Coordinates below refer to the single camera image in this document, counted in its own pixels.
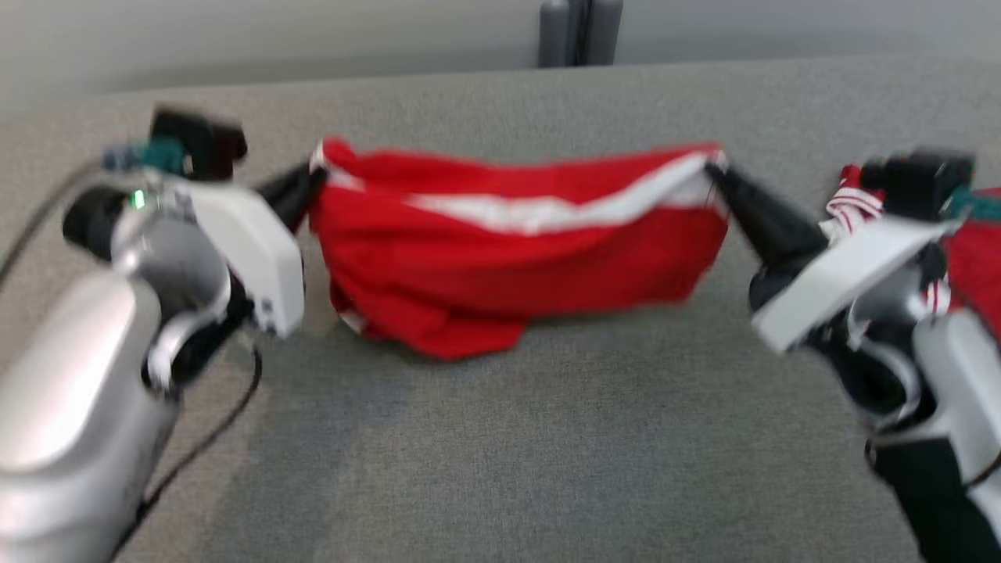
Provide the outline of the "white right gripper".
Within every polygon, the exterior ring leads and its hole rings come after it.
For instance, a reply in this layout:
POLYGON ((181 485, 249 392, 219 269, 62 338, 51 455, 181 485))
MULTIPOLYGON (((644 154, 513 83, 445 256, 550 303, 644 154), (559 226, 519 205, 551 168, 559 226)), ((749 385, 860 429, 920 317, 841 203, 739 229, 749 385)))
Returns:
MULTIPOLYGON (((815 222, 744 178, 707 163, 705 173, 765 266, 812 256, 828 246, 815 222)), ((752 327, 772 350, 795 348, 813 329, 889 278, 923 247, 954 234, 961 221, 922 222, 882 217, 828 247, 794 282, 753 314, 752 327)))

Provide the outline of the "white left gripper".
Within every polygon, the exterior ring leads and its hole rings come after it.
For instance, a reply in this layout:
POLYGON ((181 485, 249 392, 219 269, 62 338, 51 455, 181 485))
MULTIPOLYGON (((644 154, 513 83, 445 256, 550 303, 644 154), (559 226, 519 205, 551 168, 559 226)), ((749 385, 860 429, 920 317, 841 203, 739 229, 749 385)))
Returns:
POLYGON ((328 179, 324 167, 300 163, 258 185, 176 182, 194 221, 253 300, 258 328, 292 335, 305 310, 303 256, 296 234, 328 179))

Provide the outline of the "red garment with white sleeves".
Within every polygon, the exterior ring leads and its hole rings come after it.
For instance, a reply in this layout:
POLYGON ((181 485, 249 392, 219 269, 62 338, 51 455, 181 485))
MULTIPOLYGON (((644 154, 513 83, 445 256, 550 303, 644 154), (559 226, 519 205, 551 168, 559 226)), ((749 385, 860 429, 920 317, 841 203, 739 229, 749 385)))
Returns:
POLYGON ((533 321, 678 304, 728 210, 716 143, 503 165, 321 140, 310 227, 337 317, 441 360, 509 350, 533 321))

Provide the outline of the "red white striped-cuff garment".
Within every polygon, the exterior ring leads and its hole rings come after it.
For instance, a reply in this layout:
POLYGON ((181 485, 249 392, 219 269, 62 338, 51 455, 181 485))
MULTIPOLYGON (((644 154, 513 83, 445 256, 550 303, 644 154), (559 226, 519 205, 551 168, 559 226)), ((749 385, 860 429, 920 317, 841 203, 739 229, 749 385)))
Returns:
MULTIPOLYGON (((890 215, 883 213, 882 196, 862 188, 861 167, 852 163, 841 169, 838 187, 826 203, 828 220, 821 228, 833 240, 890 215)), ((1001 190, 1001 185, 981 189, 1001 190)), ((925 285, 925 303, 934 313, 971 307, 1001 336, 1001 224, 962 222, 945 242, 945 273, 925 285)))

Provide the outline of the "grey cylindrical post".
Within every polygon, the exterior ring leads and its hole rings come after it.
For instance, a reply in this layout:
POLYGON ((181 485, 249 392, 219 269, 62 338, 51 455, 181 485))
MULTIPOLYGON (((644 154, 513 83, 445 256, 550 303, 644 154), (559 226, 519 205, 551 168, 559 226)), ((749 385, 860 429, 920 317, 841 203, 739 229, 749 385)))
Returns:
POLYGON ((611 66, 622 11, 623 0, 543 0, 537 65, 611 66))

